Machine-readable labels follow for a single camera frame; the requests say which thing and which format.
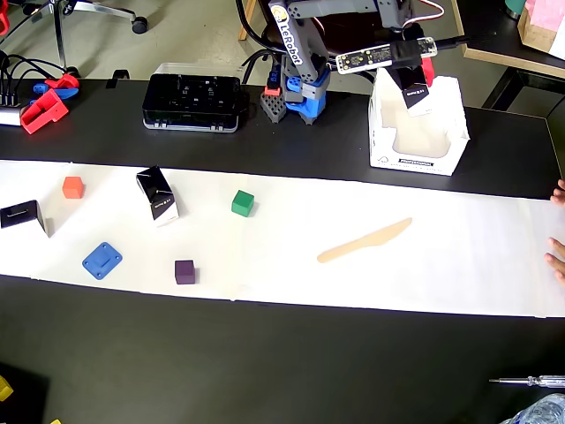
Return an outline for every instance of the human hand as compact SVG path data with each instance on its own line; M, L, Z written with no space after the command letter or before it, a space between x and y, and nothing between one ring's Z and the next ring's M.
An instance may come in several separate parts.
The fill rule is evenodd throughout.
M557 206L565 207L565 181L560 179L557 181L557 185L560 187L554 190L554 195L549 198L549 200Z
M561 258L565 258L564 245L562 245L555 238L549 238L547 240L547 243L549 243L549 246L551 246L554 251L560 255ZM555 269L555 278L557 278L557 281L565 285L565 262L560 261L552 254L545 254L544 259L553 269Z

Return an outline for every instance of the orange cube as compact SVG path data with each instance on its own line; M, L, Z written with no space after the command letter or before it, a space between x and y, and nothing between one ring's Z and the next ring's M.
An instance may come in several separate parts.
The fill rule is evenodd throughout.
M80 177L67 177L63 183L63 194L67 199L82 199L85 186Z

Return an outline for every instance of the purple cube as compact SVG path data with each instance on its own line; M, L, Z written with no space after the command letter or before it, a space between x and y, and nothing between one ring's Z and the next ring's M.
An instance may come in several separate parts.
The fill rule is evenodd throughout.
M194 261L175 261L175 278L177 284L196 284Z

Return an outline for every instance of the wooden utensil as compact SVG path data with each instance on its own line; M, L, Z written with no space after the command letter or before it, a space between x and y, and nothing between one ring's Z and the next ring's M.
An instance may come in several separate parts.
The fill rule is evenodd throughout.
M340 256L344 256L345 254L355 252L361 247L384 245L385 243L399 235L401 232L406 230L411 223L412 218L406 218L400 223L393 223L388 227L381 228L380 230L372 232L371 234L367 234L362 238L358 238L357 240L350 241L349 243L345 243L344 245L329 249L318 256L318 262L326 263L332 261L333 259L337 259Z

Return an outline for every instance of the finger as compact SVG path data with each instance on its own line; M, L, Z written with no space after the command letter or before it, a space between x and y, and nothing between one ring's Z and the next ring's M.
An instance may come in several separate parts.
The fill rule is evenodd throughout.
M555 278L557 278L557 281L559 281L561 284L565 285L565 274L563 274L561 271L555 271Z
M551 196L549 200L557 206L565 206L565 196Z
M557 252L561 258L565 258L565 246L559 240L556 240L555 238L550 238L548 242L549 245L553 249L555 249L555 252Z
M560 271L563 274L565 274L565 263L561 262L559 259L557 259L552 254L545 254L544 259L546 260L546 262L549 265L551 265L551 267L553 269L555 269L556 271Z

